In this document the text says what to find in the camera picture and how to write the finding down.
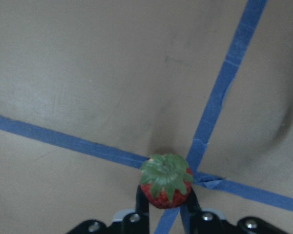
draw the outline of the bolt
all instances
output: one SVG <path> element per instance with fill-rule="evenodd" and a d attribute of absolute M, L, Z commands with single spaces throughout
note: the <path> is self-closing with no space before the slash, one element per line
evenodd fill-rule
<path fill-rule="evenodd" d="M 213 214 L 210 213 L 210 212 L 206 212 L 202 215 L 202 218 L 205 220 L 205 221 L 211 221 L 214 217 L 213 217 Z"/>
<path fill-rule="evenodd" d="M 138 222 L 140 220 L 140 216 L 138 214 L 133 214 L 132 216 L 130 216 L 129 220 L 132 223 Z"/>
<path fill-rule="evenodd" d="M 256 223 L 256 221 L 254 219 L 247 219 L 245 221 L 245 225 L 249 229 L 255 229 L 255 228 L 257 228 L 257 223 Z"/>
<path fill-rule="evenodd" d="M 93 233 L 95 231 L 97 231 L 98 229 L 100 229 L 100 224 L 98 222 L 94 222 L 89 228 L 88 231 L 90 233 Z"/>

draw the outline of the blue masking tape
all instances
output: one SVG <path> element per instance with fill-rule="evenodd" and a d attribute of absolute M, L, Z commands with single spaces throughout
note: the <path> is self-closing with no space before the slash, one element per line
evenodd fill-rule
<path fill-rule="evenodd" d="M 0 116 L 0 130 L 139 169 L 148 158 Z"/>
<path fill-rule="evenodd" d="M 248 200 L 261 202 L 293 212 L 293 198 L 291 197 L 226 180 L 215 175 L 197 172 L 194 175 L 194 184 L 208 189 L 228 192 Z"/>
<path fill-rule="evenodd" d="M 187 156 L 189 166 L 194 172 L 197 171 L 202 161 L 203 155 L 207 149 L 209 138 L 222 109 L 226 94 L 241 65 L 244 54 L 246 53 L 266 3 L 266 0 L 249 0 L 244 9 Z M 170 210 L 166 210 L 160 219 L 156 233 L 168 234 L 170 231 L 170 228 L 168 227 L 173 225 L 177 215 L 178 213 L 176 212 L 172 215 Z"/>

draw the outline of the red fruit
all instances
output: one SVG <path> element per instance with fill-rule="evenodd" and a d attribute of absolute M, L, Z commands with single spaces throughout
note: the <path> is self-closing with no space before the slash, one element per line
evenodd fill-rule
<path fill-rule="evenodd" d="M 142 167 L 140 187 L 157 208 L 181 206 L 191 192 L 193 173 L 187 161 L 173 154 L 152 155 Z"/>

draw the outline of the blue tape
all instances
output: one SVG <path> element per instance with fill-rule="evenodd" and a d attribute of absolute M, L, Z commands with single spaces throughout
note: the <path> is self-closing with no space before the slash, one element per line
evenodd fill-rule
<path fill-rule="evenodd" d="M 139 169 L 147 157 L 0 116 L 0 130 Z"/>
<path fill-rule="evenodd" d="M 192 171 L 196 172 L 207 149 L 209 138 L 215 127 L 222 106 L 241 65 L 244 54 L 257 27 L 266 0 L 249 0 L 244 9 L 241 20 L 235 31 L 225 61 L 221 67 L 216 83 L 213 87 L 203 115 L 194 134 L 193 143 L 189 150 L 187 161 Z M 178 214 L 167 210 L 157 227 L 157 233 L 168 234 Z"/>
<path fill-rule="evenodd" d="M 293 198 L 291 197 L 226 180 L 215 175 L 197 172 L 194 175 L 194 184 L 293 212 Z"/>

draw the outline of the metal bolt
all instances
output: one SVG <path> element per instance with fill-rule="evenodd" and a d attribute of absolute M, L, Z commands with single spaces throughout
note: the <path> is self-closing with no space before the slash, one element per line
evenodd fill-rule
<path fill-rule="evenodd" d="M 206 212 L 206 213 L 204 213 L 204 214 L 202 215 L 202 218 L 203 218 L 205 221 L 211 221 L 211 220 L 214 218 L 214 216 L 213 216 L 212 213 L 210 213 L 210 212 Z"/>
<path fill-rule="evenodd" d="M 140 216 L 138 214 L 133 214 L 132 216 L 130 216 L 129 220 L 132 223 L 138 222 L 140 220 Z"/>
<path fill-rule="evenodd" d="M 247 219 L 245 221 L 245 225 L 249 229 L 255 229 L 255 228 L 257 228 L 257 223 L 256 223 L 256 221 L 254 219 Z"/>
<path fill-rule="evenodd" d="M 94 222 L 89 228 L 88 231 L 90 233 L 93 233 L 95 231 L 97 231 L 98 229 L 100 229 L 100 224 L 98 222 Z"/>

